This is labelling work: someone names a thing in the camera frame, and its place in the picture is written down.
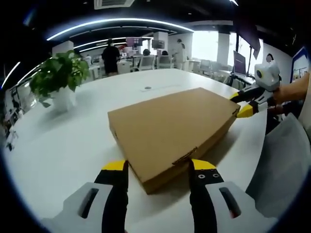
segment potted plant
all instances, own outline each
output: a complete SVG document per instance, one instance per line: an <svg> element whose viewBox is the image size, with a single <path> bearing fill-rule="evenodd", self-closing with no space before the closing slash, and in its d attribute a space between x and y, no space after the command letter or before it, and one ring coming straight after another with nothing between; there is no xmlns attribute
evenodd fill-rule
<svg viewBox="0 0 311 233"><path fill-rule="evenodd" d="M89 75L86 61L73 50L58 53L42 63L30 81L30 89L44 107L51 98L58 111L66 111L75 105L75 89Z"/></svg>

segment monitor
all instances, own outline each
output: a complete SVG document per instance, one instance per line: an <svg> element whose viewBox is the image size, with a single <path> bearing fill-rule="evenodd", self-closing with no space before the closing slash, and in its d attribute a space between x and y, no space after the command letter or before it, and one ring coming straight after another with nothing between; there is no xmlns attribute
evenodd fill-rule
<svg viewBox="0 0 311 233"><path fill-rule="evenodd" d="M245 57L243 57L236 51L233 51L233 55L234 55L233 73L246 75Z"/></svg>
<svg viewBox="0 0 311 233"><path fill-rule="evenodd" d="M141 37L128 37L126 38L126 44L128 47L142 46L142 38Z"/></svg>
<svg viewBox="0 0 311 233"><path fill-rule="evenodd" d="M152 40L152 48L161 50L164 49L165 48L164 40Z"/></svg>
<svg viewBox="0 0 311 233"><path fill-rule="evenodd" d="M239 7L238 11L238 17L234 18L233 26L236 28L238 35L240 35L254 49L254 57L257 59L260 51L257 27L248 16L248 9L247 12L244 12L245 10Z"/></svg>

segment window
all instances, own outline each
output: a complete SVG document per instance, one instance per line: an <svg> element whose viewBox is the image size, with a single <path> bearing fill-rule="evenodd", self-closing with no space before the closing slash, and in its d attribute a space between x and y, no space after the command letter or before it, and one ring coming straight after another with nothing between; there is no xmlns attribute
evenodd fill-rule
<svg viewBox="0 0 311 233"><path fill-rule="evenodd" d="M235 51L235 45L237 40L237 34L231 33L229 38L229 55L228 55L228 65L233 66L234 65L234 58L233 58L233 51ZM251 56L251 64L249 67L249 73L254 75L255 74L255 65L261 64L263 59L263 41L260 39L260 51L258 54L257 59L255 59L253 53L254 50L252 50L252 56ZM242 38L239 37L239 54L245 57L245 63L246 63L246 72L248 69L248 62L249 62L249 53L250 53L250 47L249 44Z"/></svg>
<svg viewBox="0 0 311 233"><path fill-rule="evenodd" d="M142 41L141 53L142 53L145 49L148 49L148 40L143 40L143 41Z"/></svg>
<svg viewBox="0 0 311 233"><path fill-rule="evenodd" d="M218 32L195 31L192 37L192 57L217 61Z"/></svg>

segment person in black shirt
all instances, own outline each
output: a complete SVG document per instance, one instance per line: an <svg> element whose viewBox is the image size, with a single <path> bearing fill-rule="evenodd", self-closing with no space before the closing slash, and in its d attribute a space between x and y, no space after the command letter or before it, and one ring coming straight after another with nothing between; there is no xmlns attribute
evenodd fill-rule
<svg viewBox="0 0 311 233"><path fill-rule="evenodd" d="M105 71L108 76L118 74L117 61L120 57L120 52L117 47L113 46L112 39L108 40L108 47L102 53L102 59L105 65Z"/></svg>

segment human hand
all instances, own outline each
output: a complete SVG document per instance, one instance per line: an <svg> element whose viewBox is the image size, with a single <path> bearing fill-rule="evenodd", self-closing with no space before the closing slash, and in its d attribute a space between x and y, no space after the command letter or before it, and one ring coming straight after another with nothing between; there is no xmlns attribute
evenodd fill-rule
<svg viewBox="0 0 311 233"><path fill-rule="evenodd" d="M268 108L268 113L273 114L273 115L280 115L283 114L283 106L282 105L277 105L272 108Z"/></svg>
<svg viewBox="0 0 311 233"><path fill-rule="evenodd" d="M286 101L287 88L286 86L279 86L276 91L273 92L273 99L276 102L276 105L282 104Z"/></svg>

